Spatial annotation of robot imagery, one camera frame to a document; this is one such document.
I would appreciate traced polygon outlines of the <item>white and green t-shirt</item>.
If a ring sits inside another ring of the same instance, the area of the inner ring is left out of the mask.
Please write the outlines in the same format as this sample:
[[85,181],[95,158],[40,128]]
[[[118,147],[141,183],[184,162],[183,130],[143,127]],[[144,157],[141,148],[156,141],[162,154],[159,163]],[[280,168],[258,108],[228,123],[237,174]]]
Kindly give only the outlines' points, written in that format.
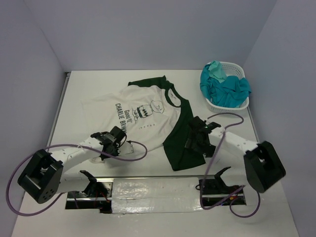
[[205,164],[203,155],[185,148],[193,112],[165,76],[129,82],[118,92],[81,104],[90,133],[117,126],[149,151],[163,147],[174,171]]

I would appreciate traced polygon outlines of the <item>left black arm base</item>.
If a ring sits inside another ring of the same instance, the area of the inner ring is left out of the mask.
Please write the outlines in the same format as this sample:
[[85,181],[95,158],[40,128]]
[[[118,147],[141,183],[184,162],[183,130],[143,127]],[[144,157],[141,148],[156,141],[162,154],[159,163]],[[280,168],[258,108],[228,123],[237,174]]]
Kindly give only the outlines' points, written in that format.
[[108,200],[112,196],[111,182],[100,182],[86,170],[81,170],[79,174],[83,178],[87,178],[88,184],[84,186],[82,191],[71,191],[72,198],[105,198]]

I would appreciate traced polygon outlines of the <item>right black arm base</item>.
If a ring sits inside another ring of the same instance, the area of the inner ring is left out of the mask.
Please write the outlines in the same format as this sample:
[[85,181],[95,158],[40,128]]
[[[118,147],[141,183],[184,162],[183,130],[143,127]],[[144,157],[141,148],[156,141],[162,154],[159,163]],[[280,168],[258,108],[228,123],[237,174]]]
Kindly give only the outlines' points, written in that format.
[[233,185],[227,186],[221,175],[230,169],[231,167],[225,167],[214,175],[213,179],[206,179],[202,188],[203,195],[229,195],[233,191],[237,190],[240,186]]

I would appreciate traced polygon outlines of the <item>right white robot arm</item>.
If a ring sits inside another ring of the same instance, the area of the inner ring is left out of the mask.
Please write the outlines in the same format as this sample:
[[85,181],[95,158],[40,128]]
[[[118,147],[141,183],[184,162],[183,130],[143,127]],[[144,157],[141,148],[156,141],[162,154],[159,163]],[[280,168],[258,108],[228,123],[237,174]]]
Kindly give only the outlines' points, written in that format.
[[264,193],[286,175],[286,170],[273,145],[244,139],[216,122],[206,123],[198,116],[189,122],[189,136],[185,147],[204,155],[215,156],[216,149],[242,158],[248,184],[257,192]]

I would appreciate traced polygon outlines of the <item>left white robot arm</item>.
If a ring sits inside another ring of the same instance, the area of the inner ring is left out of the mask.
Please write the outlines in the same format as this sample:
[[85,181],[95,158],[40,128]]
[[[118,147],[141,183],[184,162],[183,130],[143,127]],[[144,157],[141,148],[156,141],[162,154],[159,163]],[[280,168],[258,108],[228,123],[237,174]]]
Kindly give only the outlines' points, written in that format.
[[57,193],[81,192],[90,197],[96,193],[96,178],[86,170],[69,174],[68,170],[92,158],[110,158],[119,155],[121,141],[126,133],[115,126],[109,132],[96,132],[78,145],[64,145],[48,152],[38,150],[18,178],[18,184],[39,204]]

